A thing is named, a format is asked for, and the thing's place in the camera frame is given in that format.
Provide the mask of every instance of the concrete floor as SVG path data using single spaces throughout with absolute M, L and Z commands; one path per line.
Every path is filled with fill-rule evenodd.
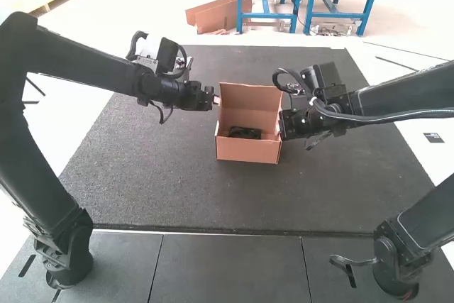
M 50 13 L 40 16 L 39 22 L 40 25 L 68 38 L 118 56 L 126 54 L 131 36 L 137 30 L 165 35 L 181 44 L 205 40 L 211 44 L 216 41 L 217 44 L 233 45 L 317 45 L 333 48 L 355 45 L 355 48 L 349 51 L 357 52 L 355 61 L 370 83 L 382 82 L 408 72 L 404 68 L 373 60 L 370 56 L 387 57 L 416 69 L 440 63 L 441 60 L 366 45 L 361 43 L 362 40 L 454 59 L 454 49 L 451 48 L 454 32 L 449 27 L 452 16 L 452 6 L 449 4 L 452 4 L 453 0 L 376 0 L 365 36 L 361 39 L 306 37 L 301 34 L 301 24 L 298 24 L 296 35 L 275 32 L 274 28 L 261 28 L 250 30 L 242 36 L 197 36 L 195 29 L 186 23 L 184 10 L 207 1 L 211 0 L 62 0 L 53 4 Z M 339 9 L 362 11 L 364 3 L 365 0 L 340 0 Z M 321 1 L 317 0 L 317 8 L 321 4 Z M 260 10 L 261 6 L 261 1 L 257 1 L 255 8 Z M 291 7 L 291 4 L 285 4 L 275 10 L 289 11 Z M 303 1 L 299 11 L 302 20 L 305 12 L 306 1 Z M 39 78 L 39 84 L 52 93 L 52 96 L 46 97 L 35 109 L 28 109 L 26 116 L 38 145 L 43 149 L 55 173 L 60 174 L 111 93 L 99 89 L 89 90 L 92 88 L 78 84 L 68 85 L 54 79 L 47 81 L 45 77 Z M 32 89 L 26 89 L 26 94 L 36 96 Z M 445 120 L 448 121 L 448 126 L 452 128 L 452 120 Z M 444 126 L 447 134 L 452 132 L 446 128 L 448 126 Z M 411 123 L 401 123 L 398 128 L 401 131 L 410 131 L 414 126 Z M 48 131 L 54 131 L 56 134 L 49 136 Z M 451 166 L 443 165 L 443 158 L 433 155 L 428 158 L 424 156 L 429 153 L 427 150 L 422 150 L 416 144 L 412 145 L 409 138 L 407 142 L 435 184 L 452 172 Z M 438 170 L 429 172 L 430 167 L 436 164 L 434 160 L 440 160 L 437 164 Z M 1 245 L 1 276 L 28 232 L 21 228 L 20 212 L 2 196 L 0 216 L 0 228 L 7 233 L 10 241 Z

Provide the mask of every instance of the black rubber mat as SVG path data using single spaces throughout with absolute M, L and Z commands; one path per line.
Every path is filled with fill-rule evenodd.
M 150 303 L 309 303 L 298 237 L 166 235 Z
M 57 294 L 46 284 L 46 271 L 39 255 L 24 273 L 27 260 L 36 254 L 29 239 L 0 280 L 0 302 L 145 303 L 161 241 L 159 234 L 93 233 L 90 240 L 93 270 L 81 283 Z
M 373 256 L 372 240 L 368 238 L 314 238 L 304 237 L 304 255 L 311 288 L 312 303 L 395 303 L 395 298 L 385 294 L 376 284 L 372 267 L 353 267 L 356 288 L 348 276 L 329 263 L 331 254 L 353 260 Z M 451 303 L 454 297 L 454 272 L 441 250 L 434 262 L 424 268 L 418 296 L 414 303 Z
M 187 46 L 192 79 L 271 85 L 278 67 L 335 61 L 353 90 L 367 85 L 346 50 Z M 115 94 L 60 179 L 97 226 L 225 233 L 370 233 L 431 181 L 394 124 L 328 138 L 305 151 L 287 141 L 279 165 L 216 161 L 218 110 L 176 111 Z

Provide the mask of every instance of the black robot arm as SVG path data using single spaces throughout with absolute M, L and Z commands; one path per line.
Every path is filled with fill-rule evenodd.
M 70 287 L 89 273 L 93 223 L 61 185 L 28 130 L 22 103 L 27 72 L 132 96 L 142 105 L 157 106 L 158 101 L 171 109 L 211 110 L 214 88 L 202 90 L 200 82 L 189 80 L 192 60 L 184 54 L 179 61 L 181 49 L 162 38 L 154 49 L 157 55 L 132 62 L 63 38 L 25 13 L 13 13 L 0 25 L 0 187 L 24 210 L 24 224 L 43 256 L 50 286 Z M 174 66 L 179 69 L 169 73 Z
M 297 81 L 283 85 L 278 77 Z M 282 140 L 341 136 L 348 129 L 407 119 L 454 117 L 454 62 L 348 92 L 333 63 L 297 73 L 278 69 L 273 82 L 289 94 L 291 109 L 280 113 Z M 374 231 L 374 258 L 362 262 L 332 255 L 330 262 L 351 274 L 351 266 L 371 265 L 377 284 L 397 299 L 414 298 L 422 269 L 433 252 L 454 239 L 454 175 L 424 198 Z

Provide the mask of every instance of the cardboard box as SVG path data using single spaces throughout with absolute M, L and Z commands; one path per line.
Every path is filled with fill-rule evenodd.
M 216 158 L 277 164 L 282 144 L 278 128 L 281 91 L 276 87 L 233 83 L 220 83 L 219 87 Z M 262 129 L 262 139 L 229 138 L 232 126 Z
M 197 27 L 197 33 L 210 33 L 216 30 L 230 30 L 236 27 L 238 0 L 215 0 L 186 10 L 189 25 Z M 253 0 L 243 0 L 243 12 L 251 12 Z

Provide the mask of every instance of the sticker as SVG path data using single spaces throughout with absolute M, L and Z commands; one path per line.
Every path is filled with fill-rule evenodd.
M 423 133 L 430 143 L 445 143 L 438 133 Z

